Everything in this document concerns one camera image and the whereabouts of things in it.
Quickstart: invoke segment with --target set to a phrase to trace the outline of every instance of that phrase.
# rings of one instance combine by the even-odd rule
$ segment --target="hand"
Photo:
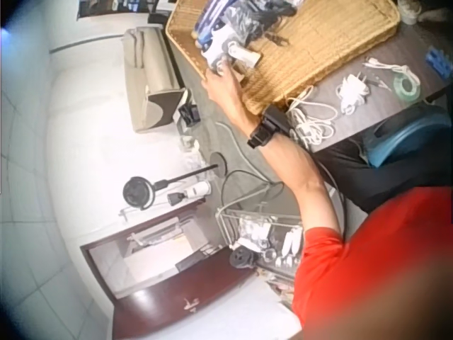
[[[250,135],[249,130],[254,130],[259,119],[244,108],[241,85],[234,76],[229,63],[222,61],[221,68],[223,74],[221,76],[217,76],[207,69],[206,79],[202,80],[201,84],[206,89],[209,98],[220,106],[228,119],[246,135]]]

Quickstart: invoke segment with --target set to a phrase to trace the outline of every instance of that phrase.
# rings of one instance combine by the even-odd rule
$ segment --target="metal wire rack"
[[[300,216],[281,215],[266,212],[266,202],[247,205],[247,201],[250,201],[251,197],[256,195],[257,193],[248,195],[235,201],[234,203],[218,209],[216,219],[220,226],[220,230],[222,231],[222,235],[227,244],[233,245],[240,237],[243,236],[241,225],[243,224],[244,219],[252,220],[257,224],[262,223],[262,225],[266,225],[266,227],[269,228],[267,235],[268,248],[275,250],[276,257],[271,261],[269,261],[269,259],[265,260],[263,257],[263,250],[263,252],[260,253],[259,259],[256,261],[255,265],[258,268],[263,268],[266,271],[279,276],[285,281],[293,282],[294,275],[300,261],[303,240],[301,241],[298,252],[296,254],[289,255],[292,257],[291,266],[285,261],[285,259],[289,256],[282,259],[282,247],[288,232],[293,229],[302,228]]]

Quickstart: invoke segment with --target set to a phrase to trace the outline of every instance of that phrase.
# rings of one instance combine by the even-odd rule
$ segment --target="gray desk surface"
[[[376,74],[389,87],[392,87],[394,73],[389,70],[364,67],[362,63],[365,61],[365,57],[377,58],[385,64],[407,64],[411,68],[411,71],[420,78],[420,100],[436,94],[438,91],[443,90],[448,83],[425,61],[426,53],[431,45],[448,51],[452,55],[452,44],[449,44],[446,38],[431,33],[419,25],[407,26],[401,24],[394,37],[374,47],[365,53],[365,55],[361,55],[353,61],[348,62],[345,66],[320,81],[316,85],[317,91],[314,93],[313,99],[339,107],[340,101],[335,93],[336,87],[341,84],[343,77],[349,74],[358,74],[359,72],[370,76],[370,79],[373,79],[372,75]],[[351,137],[388,117],[396,115],[410,105],[401,101],[394,93],[386,89],[375,86],[371,86],[370,89],[371,94],[367,97],[367,103],[357,107],[352,115],[341,115],[337,118],[335,120],[335,135],[325,140],[321,145],[312,147],[312,151],[317,152]],[[320,113],[315,111],[313,115],[323,117],[323,115],[330,114],[330,112]]]

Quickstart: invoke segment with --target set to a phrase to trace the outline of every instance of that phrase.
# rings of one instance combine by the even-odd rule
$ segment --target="red sleeve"
[[[302,260],[294,280],[292,303],[292,309],[302,326],[313,287],[332,268],[342,253],[343,240],[335,230],[318,227],[305,233]]]

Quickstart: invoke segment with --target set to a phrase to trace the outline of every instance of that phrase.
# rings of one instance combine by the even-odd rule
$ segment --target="cabinet door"
[[[224,248],[176,276],[117,300],[114,340],[155,332],[196,313],[244,281],[253,271],[232,267],[230,253]]]

